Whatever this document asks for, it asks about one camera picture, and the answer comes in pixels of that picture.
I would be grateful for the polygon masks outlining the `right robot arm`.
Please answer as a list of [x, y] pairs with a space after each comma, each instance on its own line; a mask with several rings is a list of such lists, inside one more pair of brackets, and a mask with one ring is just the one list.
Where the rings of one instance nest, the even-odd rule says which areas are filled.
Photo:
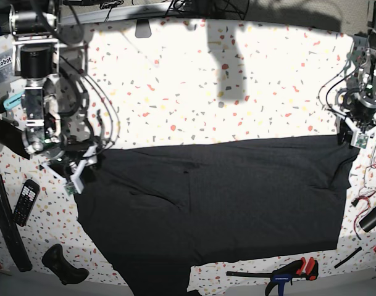
[[42, 155], [41, 167], [65, 187], [68, 194], [83, 192], [87, 167], [113, 141], [105, 131], [95, 134], [88, 119], [89, 94], [77, 70], [72, 76], [60, 65], [63, 49], [84, 49], [85, 33], [63, 34], [60, 1], [10, 1], [9, 30], [13, 37], [14, 75], [25, 80], [21, 98], [27, 116], [22, 134], [30, 155]]

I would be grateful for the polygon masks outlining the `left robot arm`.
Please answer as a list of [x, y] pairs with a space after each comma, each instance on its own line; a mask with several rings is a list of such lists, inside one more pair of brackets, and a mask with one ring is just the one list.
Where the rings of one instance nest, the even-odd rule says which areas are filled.
[[347, 141], [358, 149], [365, 149], [376, 134], [376, 1], [370, 7], [372, 20], [355, 69], [347, 74], [344, 68], [343, 77], [324, 96], [317, 95], [323, 108], [336, 116], [338, 144]]

